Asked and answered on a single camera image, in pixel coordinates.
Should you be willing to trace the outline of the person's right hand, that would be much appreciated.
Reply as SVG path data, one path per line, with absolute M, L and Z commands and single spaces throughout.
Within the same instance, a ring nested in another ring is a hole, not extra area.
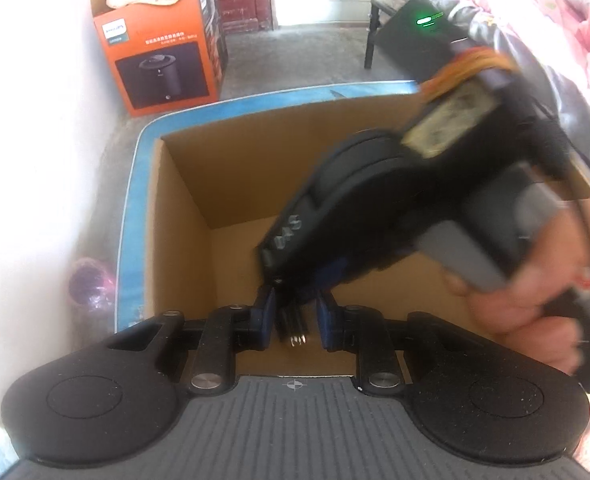
M 583 362 L 582 329 L 571 318 L 545 316 L 543 306 L 589 268 L 583 228 L 564 208 L 539 231 L 508 286 L 485 294 L 449 271 L 444 280 L 452 294 L 465 300 L 473 322 L 496 342 L 572 375 Z

